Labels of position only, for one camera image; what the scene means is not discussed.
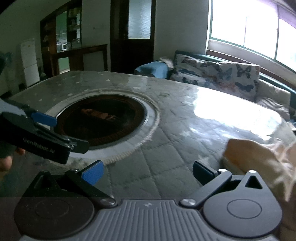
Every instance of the gray ribbed plate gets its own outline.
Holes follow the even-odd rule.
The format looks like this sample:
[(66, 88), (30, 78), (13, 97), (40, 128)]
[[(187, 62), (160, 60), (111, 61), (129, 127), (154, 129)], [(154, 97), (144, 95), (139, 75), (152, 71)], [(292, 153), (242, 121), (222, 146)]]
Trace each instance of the gray ribbed plate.
[[(33, 241), (23, 236), (20, 241)], [(79, 234), (63, 241), (230, 241), (210, 228), (194, 209), (174, 200), (123, 200), (120, 206), (101, 210)], [(274, 236), (257, 239), (277, 241)]]

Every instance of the window sill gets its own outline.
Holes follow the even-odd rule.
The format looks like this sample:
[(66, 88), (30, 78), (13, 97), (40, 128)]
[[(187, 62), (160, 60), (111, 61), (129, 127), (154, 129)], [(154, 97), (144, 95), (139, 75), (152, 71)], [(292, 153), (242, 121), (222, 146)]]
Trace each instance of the window sill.
[(296, 74), (267, 57), (264, 57), (253, 51), (213, 39), (209, 39), (207, 49), (229, 55), (230, 57), (234, 56), (247, 62), (260, 65), (262, 68), (270, 71), (273, 75), (280, 77), (279, 79), (275, 79), (293, 89), (296, 89)]

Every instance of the dark wooden door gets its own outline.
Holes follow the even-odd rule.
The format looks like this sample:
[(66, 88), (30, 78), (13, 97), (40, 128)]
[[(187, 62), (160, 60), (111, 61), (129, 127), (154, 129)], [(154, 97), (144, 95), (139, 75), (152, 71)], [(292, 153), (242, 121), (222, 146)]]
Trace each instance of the dark wooden door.
[[(143, 8), (141, 3), (135, 1), (138, 0), (111, 0), (110, 51), (113, 72), (133, 74), (138, 66), (153, 61), (155, 0), (140, 0), (144, 3)], [(144, 29), (141, 29), (137, 18), (141, 19), (142, 26), (145, 25)]]

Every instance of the orange cloth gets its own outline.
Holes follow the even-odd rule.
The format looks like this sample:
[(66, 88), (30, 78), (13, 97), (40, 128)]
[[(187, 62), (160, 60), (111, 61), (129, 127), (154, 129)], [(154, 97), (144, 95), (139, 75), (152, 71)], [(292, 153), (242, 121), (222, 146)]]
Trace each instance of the orange cloth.
[(230, 139), (223, 164), (233, 174), (256, 170), (283, 210), (282, 241), (296, 240), (296, 142), (285, 147), (281, 140), (262, 145), (251, 140)]

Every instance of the white refrigerator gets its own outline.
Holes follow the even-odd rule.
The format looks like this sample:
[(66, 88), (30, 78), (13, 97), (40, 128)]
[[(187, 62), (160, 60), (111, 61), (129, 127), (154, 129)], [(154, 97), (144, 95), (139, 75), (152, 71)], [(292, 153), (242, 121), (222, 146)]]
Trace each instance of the white refrigerator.
[(26, 86), (29, 87), (40, 81), (36, 59), (35, 39), (29, 39), (21, 43), (21, 54)]

